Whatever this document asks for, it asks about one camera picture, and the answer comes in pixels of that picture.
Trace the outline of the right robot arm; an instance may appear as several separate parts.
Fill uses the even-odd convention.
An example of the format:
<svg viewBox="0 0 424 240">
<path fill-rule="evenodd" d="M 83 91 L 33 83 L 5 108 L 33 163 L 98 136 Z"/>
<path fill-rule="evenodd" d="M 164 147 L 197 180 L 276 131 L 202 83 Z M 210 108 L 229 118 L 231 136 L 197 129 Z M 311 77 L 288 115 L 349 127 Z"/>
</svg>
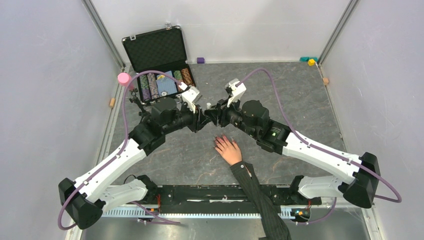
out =
<svg viewBox="0 0 424 240">
<path fill-rule="evenodd" d="M 296 176 L 289 199 L 302 204 L 313 198 L 343 198 L 352 205 L 369 209 L 374 203 L 381 175 L 378 158 L 369 152 L 347 153 L 314 141 L 287 125 L 272 120 L 258 100 L 229 104 L 221 99 L 205 115 L 216 125 L 233 125 L 256 140 L 261 149 L 296 158 L 314 165 L 329 176 Z"/>
</svg>

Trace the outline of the black pinstripe sleeve forearm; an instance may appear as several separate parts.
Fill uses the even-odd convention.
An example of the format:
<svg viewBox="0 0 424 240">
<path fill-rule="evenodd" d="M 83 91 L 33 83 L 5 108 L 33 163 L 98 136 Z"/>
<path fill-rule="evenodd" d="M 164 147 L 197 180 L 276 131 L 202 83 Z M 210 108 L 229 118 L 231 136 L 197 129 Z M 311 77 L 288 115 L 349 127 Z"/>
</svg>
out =
<svg viewBox="0 0 424 240">
<path fill-rule="evenodd" d="M 278 215 L 271 199 L 261 190 L 253 165 L 245 161 L 233 164 L 230 170 L 261 216 L 265 236 L 263 240 L 290 240 L 291 234 L 286 223 Z"/>
</svg>

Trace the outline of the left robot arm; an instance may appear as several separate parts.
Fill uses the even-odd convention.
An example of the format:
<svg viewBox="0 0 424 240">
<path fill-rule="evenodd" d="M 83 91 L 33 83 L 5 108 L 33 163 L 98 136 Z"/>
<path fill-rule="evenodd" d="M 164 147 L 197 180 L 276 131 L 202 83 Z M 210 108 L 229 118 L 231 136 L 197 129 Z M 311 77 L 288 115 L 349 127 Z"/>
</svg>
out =
<svg viewBox="0 0 424 240">
<path fill-rule="evenodd" d="M 176 101 L 168 97 L 140 116 L 139 124 L 127 132 L 120 146 L 102 162 L 77 179 L 64 178 L 58 184 L 62 207 L 57 223 L 61 230 L 87 229 L 104 211 L 128 202 L 153 203 L 157 190 L 139 179 L 116 188 L 118 196 L 111 196 L 106 189 L 127 169 L 164 144 L 167 134 L 185 127 L 196 133 L 211 121 L 199 105 L 190 109 L 189 103 L 184 102 L 177 108 Z"/>
</svg>

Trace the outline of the mannequin hand with red nails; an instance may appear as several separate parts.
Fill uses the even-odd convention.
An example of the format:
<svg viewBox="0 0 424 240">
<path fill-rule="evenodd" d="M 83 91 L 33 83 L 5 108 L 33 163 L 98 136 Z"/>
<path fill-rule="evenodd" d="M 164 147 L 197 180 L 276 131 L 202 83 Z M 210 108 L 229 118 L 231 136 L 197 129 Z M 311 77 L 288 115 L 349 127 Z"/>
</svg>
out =
<svg viewBox="0 0 424 240">
<path fill-rule="evenodd" d="M 214 149 L 230 166 L 243 160 L 242 152 L 237 143 L 234 140 L 230 141 L 225 135 L 215 137 L 214 144 Z"/>
</svg>

